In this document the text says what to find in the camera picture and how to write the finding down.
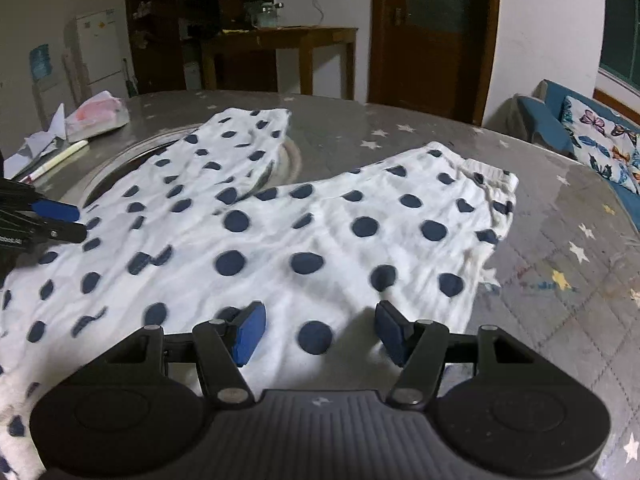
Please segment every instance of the white wall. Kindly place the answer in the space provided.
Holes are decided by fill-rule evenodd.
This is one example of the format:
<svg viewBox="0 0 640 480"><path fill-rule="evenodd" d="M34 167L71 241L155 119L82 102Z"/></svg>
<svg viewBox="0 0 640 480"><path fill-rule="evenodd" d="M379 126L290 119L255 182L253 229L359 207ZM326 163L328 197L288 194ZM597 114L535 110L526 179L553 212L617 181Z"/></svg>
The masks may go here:
<svg viewBox="0 0 640 480"><path fill-rule="evenodd" d="M276 0L284 3L280 11L283 25L317 25L320 14L311 0ZM319 0L324 10L323 25L357 27L355 98L366 102L369 88L369 32L371 0ZM300 92L298 53L279 50L278 87L280 92ZM344 97L343 46L329 46L314 51L314 95Z"/></svg>
<svg viewBox="0 0 640 480"><path fill-rule="evenodd" d="M542 79L593 95L603 28L604 0L500 0L483 125L504 132L505 101Z"/></svg>
<svg viewBox="0 0 640 480"><path fill-rule="evenodd" d="M614 76L607 75L602 71L596 76L596 88L605 94L617 99L622 104L627 105L632 110L640 112L640 96L638 91L631 90L623 82L616 80Z"/></svg>
<svg viewBox="0 0 640 480"><path fill-rule="evenodd" d="M124 0L0 0L0 150L4 155L14 153L23 137L40 130L29 52L49 43L53 70L63 75L63 29L76 15L115 8L120 48L132 70L124 5Z"/></svg>

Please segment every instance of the blue gripper pad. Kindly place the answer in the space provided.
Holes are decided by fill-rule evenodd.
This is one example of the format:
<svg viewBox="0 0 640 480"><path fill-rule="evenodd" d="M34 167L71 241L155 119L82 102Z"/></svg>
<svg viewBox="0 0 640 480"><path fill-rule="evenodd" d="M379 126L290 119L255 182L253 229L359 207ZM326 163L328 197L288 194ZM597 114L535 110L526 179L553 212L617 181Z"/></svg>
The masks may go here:
<svg viewBox="0 0 640 480"><path fill-rule="evenodd" d="M376 335L396 366L403 367L409 360L405 342L413 331L413 325L387 300L376 305L374 316Z"/></svg>
<svg viewBox="0 0 640 480"><path fill-rule="evenodd" d="M53 218L64 222L75 222L80 218L80 212L76 206L54 202L53 200L38 200L31 204L31 210L45 218Z"/></svg>
<svg viewBox="0 0 640 480"><path fill-rule="evenodd" d="M249 362L267 327L267 311L262 303L254 301L229 325L236 327L236 340L231 347L231 358L237 366L244 366Z"/></svg>

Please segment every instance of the blue sofa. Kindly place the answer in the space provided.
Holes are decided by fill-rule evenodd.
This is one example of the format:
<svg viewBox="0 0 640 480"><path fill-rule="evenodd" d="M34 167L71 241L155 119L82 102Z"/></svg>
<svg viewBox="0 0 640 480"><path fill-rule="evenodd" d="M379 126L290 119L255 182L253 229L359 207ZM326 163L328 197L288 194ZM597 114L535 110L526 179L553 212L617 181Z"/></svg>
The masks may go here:
<svg viewBox="0 0 640 480"><path fill-rule="evenodd" d="M561 155L575 158L574 146L569 134L560 123L562 102L567 95L582 101L600 117L640 133L638 126L623 116L613 113L610 108L553 81L543 80L538 87L538 95L540 98L514 97L518 114L527 133L527 140L545 146ZM632 193L614 182L609 182L609 184L631 215L636 228L640 230L640 195Z"/></svg>

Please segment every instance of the pink butterfly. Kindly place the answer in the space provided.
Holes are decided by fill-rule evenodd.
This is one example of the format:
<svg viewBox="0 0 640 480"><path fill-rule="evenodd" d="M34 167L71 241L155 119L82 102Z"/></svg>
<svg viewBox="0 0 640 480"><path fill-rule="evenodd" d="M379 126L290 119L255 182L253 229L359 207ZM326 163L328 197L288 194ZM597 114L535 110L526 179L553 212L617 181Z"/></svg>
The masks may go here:
<svg viewBox="0 0 640 480"><path fill-rule="evenodd" d="M591 110L585 110L584 115L580 118L580 122L590 124L596 131L604 135L604 119L598 117Z"/></svg>

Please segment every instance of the door frame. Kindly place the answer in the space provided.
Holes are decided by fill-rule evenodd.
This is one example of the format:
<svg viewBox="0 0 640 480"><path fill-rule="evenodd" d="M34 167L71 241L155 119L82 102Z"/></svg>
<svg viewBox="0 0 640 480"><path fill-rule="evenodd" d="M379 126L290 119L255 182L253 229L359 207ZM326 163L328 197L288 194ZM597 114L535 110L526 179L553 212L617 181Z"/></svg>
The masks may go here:
<svg viewBox="0 0 640 480"><path fill-rule="evenodd" d="M379 103L382 100L382 84L384 70L385 44L385 16L386 0L371 0L371 45L369 56L369 98L371 103ZM488 15L486 32L484 35L484 47L480 61L480 75L478 78L478 90L476 91L476 104L474 106L473 124L480 126L486 107L486 99L489 95L489 84L494 69L495 41L498 33L498 16L500 12L500 0L488 0Z"/></svg>

